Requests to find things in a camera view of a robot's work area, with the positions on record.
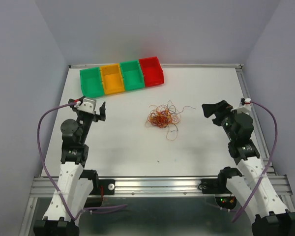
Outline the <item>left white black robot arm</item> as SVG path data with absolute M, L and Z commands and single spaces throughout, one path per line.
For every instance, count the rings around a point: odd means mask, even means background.
M 105 121 L 106 104 L 95 111 L 96 100 L 81 97 L 70 99 L 67 104 L 77 114 L 76 119 L 67 119 L 61 126 L 62 146 L 60 173 L 57 181 L 43 166 L 55 188 L 52 200 L 42 220 L 37 220 L 33 231 L 36 236 L 77 236 L 79 218 L 89 194 L 99 190 L 97 171 L 85 170 L 89 147 L 85 144 L 92 123 Z

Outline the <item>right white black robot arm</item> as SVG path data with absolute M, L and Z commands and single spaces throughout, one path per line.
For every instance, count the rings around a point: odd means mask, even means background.
M 245 213 L 255 236 L 295 236 L 295 212 L 275 191 L 267 176 L 269 164 L 264 164 L 251 140 L 254 125 L 248 113 L 253 103 L 250 98 L 242 98 L 236 108 L 225 100 L 202 105 L 204 116 L 215 116 L 213 124 L 226 133 L 236 167 L 221 169 L 217 178 L 201 179 L 198 189 L 203 194 L 229 194 L 227 198 L 216 198 L 216 203 L 226 211 L 233 211 L 240 204 L 232 221 Z

